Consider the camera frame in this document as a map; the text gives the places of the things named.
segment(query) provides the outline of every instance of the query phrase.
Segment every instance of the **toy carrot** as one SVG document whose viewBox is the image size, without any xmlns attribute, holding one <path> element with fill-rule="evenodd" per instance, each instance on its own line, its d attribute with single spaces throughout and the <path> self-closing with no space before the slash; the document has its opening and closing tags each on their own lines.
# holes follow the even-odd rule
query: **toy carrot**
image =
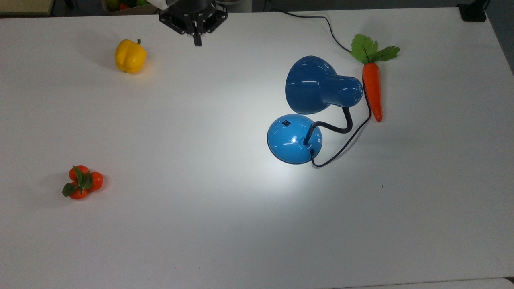
<svg viewBox="0 0 514 289">
<path fill-rule="evenodd" d="M 350 54 L 364 64 L 362 68 L 362 80 L 368 96 L 371 111 L 375 119 L 382 120 L 382 92 L 380 88 L 380 70 L 377 61 L 387 61 L 397 57 L 400 48 L 388 46 L 378 51 L 378 42 L 373 42 L 366 35 L 356 34 L 352 41 Z"/>
</svg>

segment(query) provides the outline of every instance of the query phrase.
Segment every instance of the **white table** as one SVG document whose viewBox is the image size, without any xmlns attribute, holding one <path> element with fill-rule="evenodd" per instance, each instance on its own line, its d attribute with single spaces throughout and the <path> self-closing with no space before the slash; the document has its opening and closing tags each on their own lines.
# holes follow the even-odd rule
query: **white table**
<svg viewBox="0 0 514 289">
<path fill-rule="evenodd" d="M 266 144 L 323 20 L 232 14 L 194 47 L 156 15 L 0 20 L 0 287 L 331 288 L 514 275 L 514 77 L 456 8 L 310 12 L 380 63 L 384 120 L 322 169 Z M 114 65 L 142 39 L 143 70 Z M 365 103 L 351 108 L 354 123 Z M 329 107 L 313 120 L 344 125 Z M 348 135 L 323 130 L 317 162 Z M 72 165 L 105 175 L 78 202 Z"/>
</svg>

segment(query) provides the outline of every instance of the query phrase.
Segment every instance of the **yellow bell pepper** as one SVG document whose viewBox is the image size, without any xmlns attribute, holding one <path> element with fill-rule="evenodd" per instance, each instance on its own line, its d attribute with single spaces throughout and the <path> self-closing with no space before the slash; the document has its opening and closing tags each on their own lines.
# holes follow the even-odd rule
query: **yellow bell pepper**
<svg viewBox="0 0 514 289">
<path fill-rule="evenodd" d="M 116 66 L 124 72 L 135 73 L 143 67 L 146 59 L 146 50 L 140 45 L 141 39 L 137 43 L 124 39 L 116 48 Z"/>
</svg>

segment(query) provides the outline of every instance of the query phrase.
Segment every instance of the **blue desk lamp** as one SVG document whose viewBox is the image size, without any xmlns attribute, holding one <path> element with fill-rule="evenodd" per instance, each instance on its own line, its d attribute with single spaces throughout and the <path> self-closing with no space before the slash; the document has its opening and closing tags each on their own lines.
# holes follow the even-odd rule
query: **blue desk lamp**
<svg viewBox="0 0 514 289">
<path fill-rule="evenodd" d="M 349 107 L 360 101 L 362 93 L 358 79 L 337 75 L 323 59 L 306 56 L 298 60 L 289 71 L 285 88 L 287 103 L 297 114 L 284 115 L 269 127 L 271 152 L 289 164 L 310 161 L 318 155 L 323 143 L 319 127 L 338 133 L 352 130 Z M 347 123 L 345 129 L 321 121 L 313 122 L 303 116 L 320 112 L 329 105 L 342 107 Z"/>
</svg>

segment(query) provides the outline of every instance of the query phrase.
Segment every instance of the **robotic arm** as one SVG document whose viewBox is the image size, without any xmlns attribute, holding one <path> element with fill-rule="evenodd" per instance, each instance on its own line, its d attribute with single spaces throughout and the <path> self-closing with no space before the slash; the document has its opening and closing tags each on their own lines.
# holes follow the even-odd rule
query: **robotic arm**
<svg viewBox="0 0 514 289">
<path fill-rule="evenodd" d="M 193 36 L 201 46 L 201 35 L 212 33 L 225 19 L 227 7 L 215 0 L 148 0 L 159 8 L 159 20 L 180 34 Z"/>
</svg>

